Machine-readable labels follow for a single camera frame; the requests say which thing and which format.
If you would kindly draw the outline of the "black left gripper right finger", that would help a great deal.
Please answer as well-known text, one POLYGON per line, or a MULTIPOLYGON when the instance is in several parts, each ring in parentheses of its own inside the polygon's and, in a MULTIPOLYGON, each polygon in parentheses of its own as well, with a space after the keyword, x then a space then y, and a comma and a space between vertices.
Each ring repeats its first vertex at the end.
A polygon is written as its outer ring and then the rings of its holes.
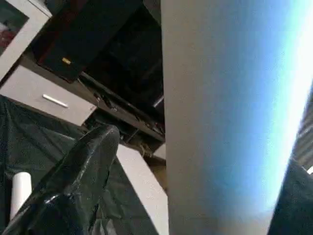
POLYGON ((311 235, 313 233, 313 178, 291 159, 269 235, 311 235))

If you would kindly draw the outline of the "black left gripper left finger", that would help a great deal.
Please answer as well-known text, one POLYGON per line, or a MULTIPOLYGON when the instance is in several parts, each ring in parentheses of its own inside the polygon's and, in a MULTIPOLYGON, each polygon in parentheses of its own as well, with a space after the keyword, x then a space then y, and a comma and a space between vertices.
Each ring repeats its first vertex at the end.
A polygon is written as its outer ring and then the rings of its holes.
POLYGON ((3 234, 89 234, 119 140, 113 125, 99 126, 77 140, 39 181, 3 234))

